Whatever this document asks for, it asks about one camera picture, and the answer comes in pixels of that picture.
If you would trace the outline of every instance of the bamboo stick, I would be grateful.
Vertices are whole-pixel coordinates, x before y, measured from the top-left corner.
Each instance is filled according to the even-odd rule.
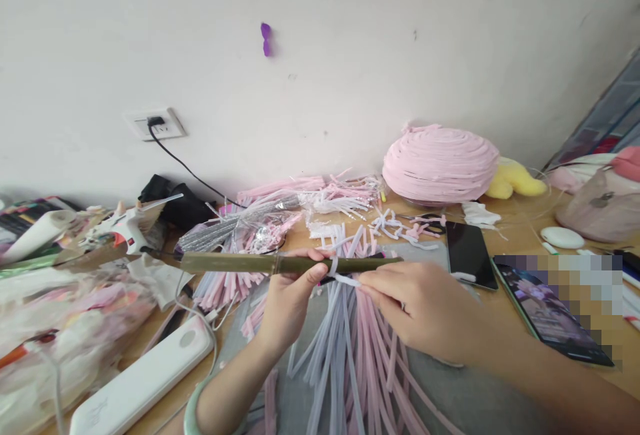
[[[379,266],[402,262],[397,258],[339,258],[341,273],[358,273],[375,270]],[[304,273],[317,263],[331,268],[333,261],[325,258],[316,262],[307,257],[281,255],[222,254],[187,252],[182,258],[181,268],[185,272],[258,272],[269,275],[277,273]]]

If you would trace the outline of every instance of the green bracelet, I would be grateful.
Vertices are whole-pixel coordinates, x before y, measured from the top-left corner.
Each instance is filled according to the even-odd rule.
[[[206,377],[202,382],[198,383],[195,387],[195,391],[189,397],[187,402],[187,408],[185,409],[185,435],[204,435],[198,427],[198,419],[195,414],[195,409],[198,407],[198,399],[205,387],[212,381],[214,375],[211,374]]]

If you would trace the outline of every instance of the black smartphone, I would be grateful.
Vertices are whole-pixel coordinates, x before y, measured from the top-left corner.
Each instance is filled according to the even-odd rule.
[[[462,272],[475,275],[475,283],[472,285],[489,290],[498,289],[493,265],[480,228],[459,222],[447,222],[447,248],[451,273]]]
[[[542,343],[573,360],[614,366],[567,307],[539,278],[509,265],[496,264],[509,298]]]

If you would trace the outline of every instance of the desk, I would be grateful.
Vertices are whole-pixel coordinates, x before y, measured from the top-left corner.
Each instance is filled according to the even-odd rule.
[[[500,201],[483,197],[482,203],[487,205],[487,209],[491,212],[500,214],[503,220],[498,222],[496,226],[500,228],[500,231],[483,230],[485,242],[489,254],[500,255],[543,255],[547,256],[549,253],[541,246],[541,239],[539,232],[546,226],[556,226],[557,223],[553,218],[555,209],[562,204],[567,203],[571,199],[571,196],[562,194],[559,191],[553,190],[548,195],[528,199],[514,195],[507,201]],[[415,206],[407,204],[400,197],[395,194],[389,194],[387,203],[384,204],[384,208],[391,208],[397,214],[403,215],[419,215],[424,213],[424,209],[417,208]],[[371,211],[367,216],[367,223],[370,223],[377,217],[375,211]],[[447,218],[449,220],[461,220],[461,207],[455,205],[447,209]],[[357,227],[363,223],[362,220],[351,220],[343,215],[326,215],[321,216],[321,220],[330,220],[332,222],[345,222],[347,226],[347,235],[352,235],[357,230]],[[168,248],[173,248],[175,244],[176,236],[170,239],[167,243]],[[421,237],[421,240],[426,240],[428,237]],[[381,237],[379,243],[392,243],[394,240]],[[602,248],[613,249],[620,246],[633,245],[632,251],[636,254],[640,254],[640,236],[636,236],[631,241],[625,244],[612,245],[601,244],[599,242],[587,241],[587,246],[596,253]],[[283,247],[283,250],[292,250],[294,248],[306,247],[306,246],[319,246],[319,242],[315,240],[309,240],[309,232],[304,225],[304,222],[296,224],[289,234],[287,235],[287,243]],[[575,254],[574,250],[559,250],[564,254]],[[174,260],[165,259],[165,262],[175,264]],[[200,279],[200,276],[195,278],[192,282],[192,286],[195,286]],[[497,292],[489,292],[487,290],[478,289],[483,304],[489,306],[495,312],[502,314],[503,318],[519,330],[527,331],[526,326],[516,310],[514,309],[511,301],[507,298],[504,288],[500,286]],[[583,325],[586,328],[592,330],[601,330],[602,343],[613,345],[613,358],[616,360],[622,360],[622,370],[608,370],[593,368],[604,379],[617,385],[618,387],[626,390],[634,397],[640,399],[640,332],[633,328],[631,324],[622,320],[621,317],[614,317],[611,315],[603,315],[606,310],[603,309],[602,302],[593,302],[590,299],[589,291],[580,289],[578,286],[572,286],[568,288],[569,297],[571,300],[580,300],[580,315]],[[589,324],[585,322],[589,315]],[[119,364],[121,370],[132,364],[142,350],[146,346],[147,342],[151,339],[153,334],[162,324],[165,314],[156,310],[140,329],[138,337],[134,340],[133,344],[125,351],[123,358]],[[229,331],[233,317],[230,316],[223,324],[218,335],[218,348],[222,347],[224,338]],[[130,435],[149,435],[162,425],[162,423],[170,417],[185,401],[189,398],[195,385],[206,377],[211,363],[213,361],[213,354],[206,357],[194,370],[192,370],[180,383],[178,383],[172,391],[170,391],[165,397],[160,400],[144,417],[142,417],[138,423],[136,423],[130,430]],[[55,427],[49,427],[45,431],[46,435],[55,435]]]

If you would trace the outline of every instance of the silver tinsel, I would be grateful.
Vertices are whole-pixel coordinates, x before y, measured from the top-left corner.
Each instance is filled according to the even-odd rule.
[[[211,252],[222,244],[236,228],[259,226],[270,213],[288,211],[300,207],[297,195],[287,195],[275,201],[258,202],[242,212],[219,218],[203,230],[184,234],[178,244],[183,252]]]

